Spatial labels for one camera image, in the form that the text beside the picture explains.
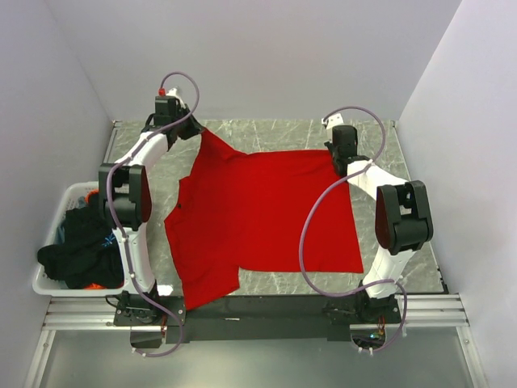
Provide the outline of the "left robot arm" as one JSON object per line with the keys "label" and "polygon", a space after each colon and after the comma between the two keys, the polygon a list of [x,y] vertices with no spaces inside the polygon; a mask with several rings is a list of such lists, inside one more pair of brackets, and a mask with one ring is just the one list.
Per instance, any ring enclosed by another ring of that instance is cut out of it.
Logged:
{"label": "left robot arm", "polygon": [[146,241],[153,209],[148,173],[178,139],[187,140],[202,130],[179,90],[162,87],[135,145],[99,168],[99,212],[119,246],[126,293],[149,295],[156,286]]}

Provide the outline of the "red polo shirt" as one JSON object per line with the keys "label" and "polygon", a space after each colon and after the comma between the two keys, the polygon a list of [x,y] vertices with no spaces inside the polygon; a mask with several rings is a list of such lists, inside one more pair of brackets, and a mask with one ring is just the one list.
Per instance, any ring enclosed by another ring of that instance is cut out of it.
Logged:
{"label": "red polo shirt", "polygon": [[364,270],[349,187],[325,150],[245,154],[204,131],[165,220],[186,307],[239,288],[241,270]]}

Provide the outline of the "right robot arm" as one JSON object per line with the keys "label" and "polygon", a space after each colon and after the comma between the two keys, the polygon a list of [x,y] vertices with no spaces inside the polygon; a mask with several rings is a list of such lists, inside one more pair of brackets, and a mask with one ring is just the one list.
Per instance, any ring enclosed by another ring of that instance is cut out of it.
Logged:
{"label": "right robot arm", "polygon": [[352,173],[348,182],[376,202],[374,231],[379,244],[375,259],[354,304],[355,315],[371,323],[388,308],[405,266],[424,243],[431,240],[434,227],[427,188],[420,180],[398,178],[358,154],[358,131],[346,124],[326,130],[335,172],[340,177]]}

